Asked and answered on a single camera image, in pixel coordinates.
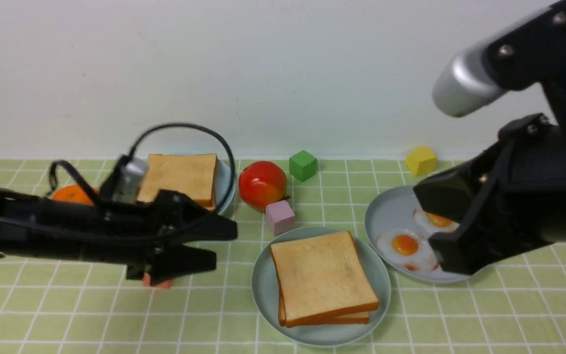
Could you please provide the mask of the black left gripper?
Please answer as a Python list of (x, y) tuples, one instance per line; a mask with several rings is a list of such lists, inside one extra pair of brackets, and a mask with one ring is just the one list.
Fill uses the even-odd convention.
[(128, 251), (127, 278), (151, 276), (152, 284), (217, 268), (214, 251), (189, 242), (238, 238), (233, 220), (198, 205), (184, 193), (162, 190), (151, 203), (113, 204), (106, 210), (102, 232), (109, 245)]

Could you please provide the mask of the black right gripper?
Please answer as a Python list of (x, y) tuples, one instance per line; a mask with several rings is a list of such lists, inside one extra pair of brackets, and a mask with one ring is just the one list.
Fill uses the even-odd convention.
[(542, 114), (510, 121), (489, 148), (413, 190), (424, 211), (459, 224), (429, 240), (444, 271), (473, 275), (566, 243), (566, 137)]

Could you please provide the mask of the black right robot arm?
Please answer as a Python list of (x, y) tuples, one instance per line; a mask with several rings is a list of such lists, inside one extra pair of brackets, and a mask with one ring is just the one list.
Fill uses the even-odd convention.
[(566, 0), (458, 54), (433, 89), (436, 106), (464, 117), (535, 83), (557, 124), (515, 119), (477, 157), (413, 188), (425, 211), (458, 222), (431, 236), (443, 270), (483, 267), (566, 242)]

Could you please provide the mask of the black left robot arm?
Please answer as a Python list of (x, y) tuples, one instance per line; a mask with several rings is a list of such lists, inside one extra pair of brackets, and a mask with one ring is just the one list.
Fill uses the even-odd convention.
[(127, 280), (157, 285), (216, 269), (216, 253), (193, 242), (237, 237), (236, 222), (177, 191), (150, 204), (96, 206), (0, 188), (0, 258), (123, 265)]

